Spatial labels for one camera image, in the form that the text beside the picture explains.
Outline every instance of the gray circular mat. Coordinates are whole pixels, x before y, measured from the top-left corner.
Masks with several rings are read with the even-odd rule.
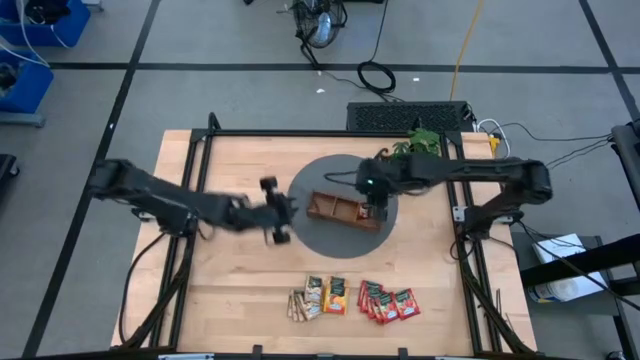
[[[324,174],[338,171],[355,171],[362,159],[353,155],[331,155],[314,160],[293,179],[289,196],[295,197],[299,208],[293,217],[292,228],[300,241],[309,249],[329,257],[348,259],[370,253],[382,244],[393,229],[398,215],[398,199],[389,199],[387,220],[378,233],[352,228],[347,225],[307,217],[307,207],[313,191],[337,195],[352,200],[366,200],[352,186],[327,181]],[[336,179],[354,183],[355,174]]]

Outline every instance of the blue bin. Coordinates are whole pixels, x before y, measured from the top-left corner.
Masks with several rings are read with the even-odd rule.
[[[67,6],[71,14],[63,16],[57,23],[51,25],[30,24],[25,17],[25,32],[33,46],[64,46],[72,47],[78,43],[80,35],[91,16],[87,6],[81,0],[69,0]],[[0,35],[12,45],[25,46],[20,17],[15,0],[0,0],[0,18],[14,21],[0,23]]]
[[[38,60],[31,51],[16,51],[15,53]],[[0,97],[0,111],[35,113],[53,80],[51,70],[46,66],[19,59],[6,51],[0,51],[0,63],[7,63],[15,68],[19,63],[24,63],[18,74],[18,79],[9,93]]]

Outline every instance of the wooden table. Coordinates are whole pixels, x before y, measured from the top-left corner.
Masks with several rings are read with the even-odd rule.
[[[189,137],[190,131],[165,132],[155,176],[180,183]],[[491,157],[485,134],[464,133],[463,139],[467,158]],[[316,158],[331,154],[370,157],[396,141],[214,137],[206,190],[245,193],[254,203],[264,202],[258,185],[260,177],[277,176],[279,188],[286,192],[297,172]],[[202,146],[198,151],[196,159],[200,158]],[[198,164],[196,161],[193,179]],[[495,183],[472,184],[476,204],[484,203],[498,191]],[[460,189],[457,196],[463,203]],[[136,254],[157,235],[155,224],[142,224]],[[491,235],[511,242],[505,225],[495,225]],[[406,347],[411,355],[472,355],[460,270],[449,255],[453,241],[444,184],[421,197],[400,197],[397,222],[389,238],[370,254],[355,259],[316,254],[293,234],[288,245],[266,246],[260,231],[215,231],[210,240],[197,240],[178,350],[247,353],[254,344],[261,344],[265,353],[393,355],[399,347]],[[167,243],[149,251],[134,272],[125,317],[128,336],[156,301]],[[513,251],[496,242],[485,241],[483,246],[491,287],[494,292],[501,289],[505,318],[524,343],[535,349]],[[307,274],[348,279],[351,299],[347,316],[324,314],[308,323],[294,323],[287,318],[289,289],[301,288]],[[380,282],[387,289],[413,288],[422,314],[386,326],[375,324],[356,308],[362,279]],[[170,305],[165,324],[170,323],[172,312]],[[486,322],[481,315],[478,318],[484,332],[483,344],[488,344]],[[161,344],[167,343],[168,328],[163,327]]]

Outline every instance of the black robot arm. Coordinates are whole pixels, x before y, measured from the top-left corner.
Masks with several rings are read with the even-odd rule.
[[[456,222],[465,235],[488,237],[491,224],[519,212],[522,204],[542,204],[551,199],[549,171],[540,161],[447,160],[428,153],[384,156],[360,163],[356,189],[367,196],[373,216],[385,217],[388,198],[428,189],[443,181],[500,182],[503,191],[482,206],[469,206]]]
[[[126,202],[138,212],[154,216],[162,232],[187,236],[197,231],[202,220],[213,227],[241,232],[273,230],[274,242],[289,241],[284,229],[291,224],[291,200],[277,192],[275,178],[260,180],[266,203],[251,207],[246,196],[226,193],[197,193],[158,179],[127,160],[105,160],[89,179],[92,196],[100,200]]]

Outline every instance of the green plant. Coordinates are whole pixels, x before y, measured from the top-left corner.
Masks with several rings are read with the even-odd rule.
[[[409,130],[409,141],[400,141],[393,144],[393,155],[411,152],[426,152],[440,156],[440,135],[425,129]]]

